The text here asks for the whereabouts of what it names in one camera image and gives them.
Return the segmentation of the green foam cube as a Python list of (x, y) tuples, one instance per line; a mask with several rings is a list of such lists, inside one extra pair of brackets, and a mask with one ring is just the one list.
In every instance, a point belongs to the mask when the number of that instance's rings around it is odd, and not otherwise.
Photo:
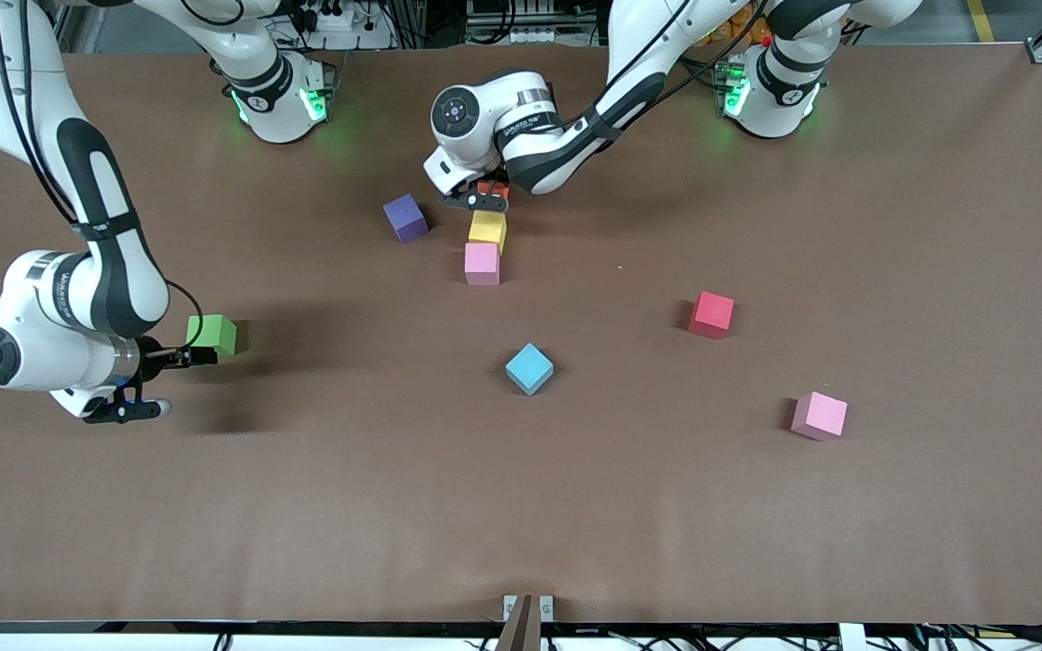
[(237, 352), (235, 322), (224, 315), (192, 315), (187, 320), (185, 344), (212, 347), (219, 357)]

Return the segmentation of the pink foam cube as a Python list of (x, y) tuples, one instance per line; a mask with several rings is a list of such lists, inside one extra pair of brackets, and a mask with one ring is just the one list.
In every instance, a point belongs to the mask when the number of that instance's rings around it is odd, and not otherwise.
[(499, 285), (501, 281), (500, 248), (495, 242), (467, 242), (466, 247), (464, 247), (463, 271), (468, 285)]
[(807, 439), (832, 441), (843, 436), (848, 404), (821, 392), (810, 392), (795, 404), (790, 430)]

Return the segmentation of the yellow foam cube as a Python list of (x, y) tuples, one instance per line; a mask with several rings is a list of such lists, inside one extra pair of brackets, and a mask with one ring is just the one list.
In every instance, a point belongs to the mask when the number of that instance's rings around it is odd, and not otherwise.
[(507, 236), (507, 215), (487, 210), (472, 211), (468, 242), (492, 243), (504, 251)]

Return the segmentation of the red foam cube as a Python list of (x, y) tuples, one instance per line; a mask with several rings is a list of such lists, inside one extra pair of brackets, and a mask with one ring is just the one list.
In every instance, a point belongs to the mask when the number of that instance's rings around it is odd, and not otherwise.
[(735, 301), (730, 297), (700, 292), (692, 302), (687, 331), (706, 339), (725, 339), (731, 330), (734, 309)]

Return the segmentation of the brown table mat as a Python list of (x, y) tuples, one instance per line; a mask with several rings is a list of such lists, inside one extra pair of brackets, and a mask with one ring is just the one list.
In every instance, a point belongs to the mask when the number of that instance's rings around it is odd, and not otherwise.
[[(858, 46), (792, 137), (691, 85), (559, 191), (513, 194), (503, 283), (422, 162), (440, 90), (605, 54), (348, 55), (286, 146), (203, 55), (70, 55), (162, 269), (247, 350), (84, 425), (0, 389), (0, 619), (1042, 622), (1042, 65)], [(397, 242), (410, 193), (431, 227)], [(0, 153), (0, 285), (78, 250)], [(616, 265), (624, 265), (617, 270)], [(735, 301), (690, 334), (700, 292)], [(534, 396), (505, 365), (554, 364)], [(790, 430), (848, 404), (843, 436)]]

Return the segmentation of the purple foam cube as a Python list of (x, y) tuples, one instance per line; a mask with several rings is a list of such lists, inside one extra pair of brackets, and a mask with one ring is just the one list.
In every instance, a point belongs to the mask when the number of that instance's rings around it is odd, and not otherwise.
[(429, 220), (412, 194), (403, 194), (384, 203), (382, 210), (398, 243), (406, 244), (429, 234)]

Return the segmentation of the blue foam cube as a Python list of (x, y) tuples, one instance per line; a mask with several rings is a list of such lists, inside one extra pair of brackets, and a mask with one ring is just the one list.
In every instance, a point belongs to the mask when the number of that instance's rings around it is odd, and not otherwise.
[(534, 396), (554, 374), (554, 364), (534, 343), (526, 343), (508, 359), (505, 371), (512, 383)]

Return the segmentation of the white power strip with plugs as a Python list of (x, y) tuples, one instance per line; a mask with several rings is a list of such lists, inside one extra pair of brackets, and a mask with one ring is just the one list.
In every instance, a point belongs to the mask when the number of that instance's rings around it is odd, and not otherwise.
[(364, 0), (292, 0), (290, 21), (298, 33), (364, 33), (374, 29), (371, 5)]

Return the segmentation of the brown wooden strip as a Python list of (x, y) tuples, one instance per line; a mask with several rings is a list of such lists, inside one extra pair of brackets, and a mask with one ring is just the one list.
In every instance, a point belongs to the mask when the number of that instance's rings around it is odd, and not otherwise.
[(504, 611), (505, 625), (493, 651), (543, 651), (545, 607), (541, 596), (512, 596)]

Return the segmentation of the long white power strip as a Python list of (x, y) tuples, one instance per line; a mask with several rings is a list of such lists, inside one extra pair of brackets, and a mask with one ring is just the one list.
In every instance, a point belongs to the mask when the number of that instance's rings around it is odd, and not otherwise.
[(571, 48), (592, 48), (601, 45), (596, 24), (555, 24), (513, 26), (501, 34), (499, 26), (472, 25), (463, 42), (480, 45), (561, 44)]

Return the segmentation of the orange snack bag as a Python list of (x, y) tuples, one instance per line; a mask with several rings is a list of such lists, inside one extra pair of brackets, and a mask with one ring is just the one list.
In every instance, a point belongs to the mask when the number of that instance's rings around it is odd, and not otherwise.
[(711, 33), (708, 33), (706, 37), (698, 41), (698, 48), (713, 44), (725, 45), (735, 37), (741, 37), (737, 44), (744, 46), (744, 48), (754, 44), (769, 44), (772, 41), (772, 33), (766, 18), (764, 16), (758, 17), (756, 21), (750, 24), (759, 3), (765, 3), (765, 0), (747, 0), (747, 4), (740, 11), (735, 12), (723, 24), (718, 25)]

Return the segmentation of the silver metal bracket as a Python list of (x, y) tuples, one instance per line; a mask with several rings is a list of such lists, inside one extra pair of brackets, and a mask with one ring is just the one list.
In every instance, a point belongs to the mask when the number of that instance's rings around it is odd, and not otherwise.
[[(522, 599), (521, 596), (516, 594), (506, 594), (503, 597), (503, 602), (501, 602), (501, 617), (500, 621), (505, 622), (508, 619), (510, 614), (512, 614), (514, 606), (518, 601)], [(532, 610), (539, 614), (539, 619), (543, 623), (554, 622), (554, 597), (553, 596), (530, 596), (530, 606)]]

